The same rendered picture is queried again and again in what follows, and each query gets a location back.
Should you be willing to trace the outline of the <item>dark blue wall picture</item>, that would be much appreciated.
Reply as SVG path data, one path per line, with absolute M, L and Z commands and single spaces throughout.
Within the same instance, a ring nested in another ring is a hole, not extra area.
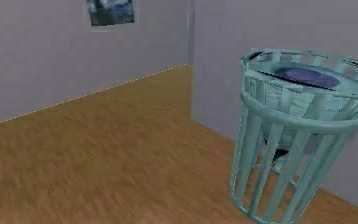
M 135 22 L 133 0 L 86 0 L 92 27 Z

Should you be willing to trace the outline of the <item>teal slatted trash can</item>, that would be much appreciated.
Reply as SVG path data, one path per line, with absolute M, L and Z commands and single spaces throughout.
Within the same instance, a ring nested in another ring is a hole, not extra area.
M 241 59 L 242 113 L 229 180 L 235 206 L 257 224 L 297 224 L 358 131 L 358 60 L 327 53 L 254 50 Z M 340 81 L 332 89 L 290 82 L 280 68 Z

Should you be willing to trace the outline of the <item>dark blue round dish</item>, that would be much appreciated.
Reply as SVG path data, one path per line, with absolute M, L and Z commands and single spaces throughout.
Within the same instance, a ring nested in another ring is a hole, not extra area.
M 340 81 L 331 75 L 303 68 L 280 68 L 275 74 L 290 82 L 322 89 L 332 89 L 340 84 Z

